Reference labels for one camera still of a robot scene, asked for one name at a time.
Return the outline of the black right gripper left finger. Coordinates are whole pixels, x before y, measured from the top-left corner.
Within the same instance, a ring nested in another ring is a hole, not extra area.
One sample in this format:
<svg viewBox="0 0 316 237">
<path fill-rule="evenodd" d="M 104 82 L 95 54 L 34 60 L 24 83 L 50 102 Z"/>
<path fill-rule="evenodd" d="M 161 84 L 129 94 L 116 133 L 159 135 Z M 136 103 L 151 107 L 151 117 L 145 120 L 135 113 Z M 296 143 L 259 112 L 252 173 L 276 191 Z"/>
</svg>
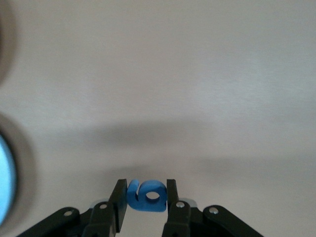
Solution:
<svg viewBox="0 0 316 237">
<path fill-rule="evenodd" d="M 119 179 L 110 198 L 86 212 L 64 207 L 24 231 L 26 237 L 114 237 L 127 209 L 127 180 Z"/>
</svg>

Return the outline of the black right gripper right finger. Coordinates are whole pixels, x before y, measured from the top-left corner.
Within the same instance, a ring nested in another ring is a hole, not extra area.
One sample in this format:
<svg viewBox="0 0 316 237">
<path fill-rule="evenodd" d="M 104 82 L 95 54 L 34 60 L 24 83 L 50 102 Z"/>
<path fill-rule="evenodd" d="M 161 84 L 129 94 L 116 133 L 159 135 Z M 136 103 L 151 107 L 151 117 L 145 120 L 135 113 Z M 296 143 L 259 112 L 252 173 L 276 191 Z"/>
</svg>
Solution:
<svg viewBox="0 0 316 237">
<path fill-rule="evenodd" d="M 200 211 L 178 197 L 176 180 L 166 182 L 168 218 L 164 237 L 261 237 L 226 208 L 211 205 Z"/>
</svg>

